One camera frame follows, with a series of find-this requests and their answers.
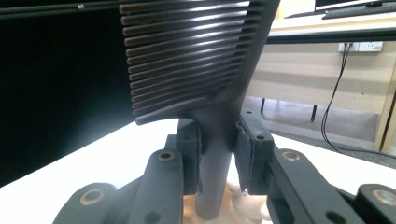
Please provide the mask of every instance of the computer monitor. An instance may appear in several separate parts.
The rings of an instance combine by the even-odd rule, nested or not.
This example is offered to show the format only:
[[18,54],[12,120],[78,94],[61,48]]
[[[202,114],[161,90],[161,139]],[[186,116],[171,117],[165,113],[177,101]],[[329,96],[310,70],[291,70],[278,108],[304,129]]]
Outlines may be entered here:
[[134,121],[118,6],[74,3],[0,1],[0,187]]
[[315,11],[326,11],[329,9],[354,7],[380,2],[380,0],[315,0]]

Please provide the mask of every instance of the black comb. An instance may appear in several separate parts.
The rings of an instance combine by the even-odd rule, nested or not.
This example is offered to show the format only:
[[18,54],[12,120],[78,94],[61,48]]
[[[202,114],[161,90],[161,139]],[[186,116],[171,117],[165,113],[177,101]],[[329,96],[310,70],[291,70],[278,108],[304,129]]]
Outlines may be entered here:
[[194,119],[202,131],[196,212],[219,213],[235,123],[279,0],[121,5],[136,123]]

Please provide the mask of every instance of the white wall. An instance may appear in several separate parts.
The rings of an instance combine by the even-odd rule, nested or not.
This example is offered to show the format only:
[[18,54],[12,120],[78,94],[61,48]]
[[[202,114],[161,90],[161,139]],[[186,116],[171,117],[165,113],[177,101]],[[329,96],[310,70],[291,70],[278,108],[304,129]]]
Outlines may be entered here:
[[279,5],[279,18],[289,15],[315,11],[315,0],[281,0]]

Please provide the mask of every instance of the comb teeth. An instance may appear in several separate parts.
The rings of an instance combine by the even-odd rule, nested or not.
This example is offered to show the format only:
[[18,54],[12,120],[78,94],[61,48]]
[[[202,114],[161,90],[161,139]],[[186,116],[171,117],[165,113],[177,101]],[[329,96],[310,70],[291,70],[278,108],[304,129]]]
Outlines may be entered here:
[[264,7],[254,2],[170,0],[120,6],[134,114],[218,94],[233,84]]

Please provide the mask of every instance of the beige wall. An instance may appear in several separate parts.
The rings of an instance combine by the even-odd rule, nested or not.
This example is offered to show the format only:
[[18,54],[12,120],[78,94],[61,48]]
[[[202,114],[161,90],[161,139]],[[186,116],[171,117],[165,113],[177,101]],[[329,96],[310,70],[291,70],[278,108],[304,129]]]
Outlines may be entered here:
[[[266,45],[247,95],[327,106],[340,73],[338,43]],[[396,41],[381,52],[351,52],[332,107],[378,114],[375,148],[389,150],[396,128]],[[389,115],[394,121],[388,125]]]
[[296,13],[310,12],[314,10],[315,0],[281,0],[277,19],[282,19]]

